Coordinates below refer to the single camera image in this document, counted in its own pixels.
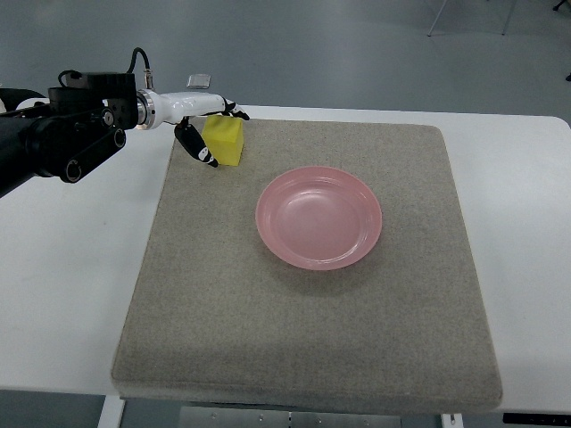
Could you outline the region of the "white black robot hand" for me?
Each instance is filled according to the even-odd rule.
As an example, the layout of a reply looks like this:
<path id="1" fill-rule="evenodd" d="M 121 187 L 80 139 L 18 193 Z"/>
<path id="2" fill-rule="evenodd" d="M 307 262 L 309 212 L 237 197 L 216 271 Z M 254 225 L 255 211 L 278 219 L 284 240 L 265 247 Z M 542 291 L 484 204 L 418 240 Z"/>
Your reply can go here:
<path id="1" fill-rule="evenodd" d="M 151 130 L 163 123 L 175 126 L 176 140 L 194 159 L 217 168 L 218 160 L 201 134 L 190 123 L 194 117 L 222 115 L 249 120 L 245 110 L 221 95 L 200 92 L 157 94 L 151 89 L 137 92 L 137 129 Z"/>

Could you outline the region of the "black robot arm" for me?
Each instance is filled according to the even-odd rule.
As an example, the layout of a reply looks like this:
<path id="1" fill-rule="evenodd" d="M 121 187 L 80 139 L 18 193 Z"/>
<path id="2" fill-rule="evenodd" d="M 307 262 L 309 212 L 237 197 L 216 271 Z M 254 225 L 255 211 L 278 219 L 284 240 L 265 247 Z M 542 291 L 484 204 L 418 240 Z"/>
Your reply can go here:
<path id="1" fill-rule="evenodd" d="M 126 131 L 144 123 L 137 97 L 134 49 L 124 73 L 64 70 L 44 97 L 28 89 L 1 91 L 1 194 L 33 177 L 76 183 L 126 143 Z"/>

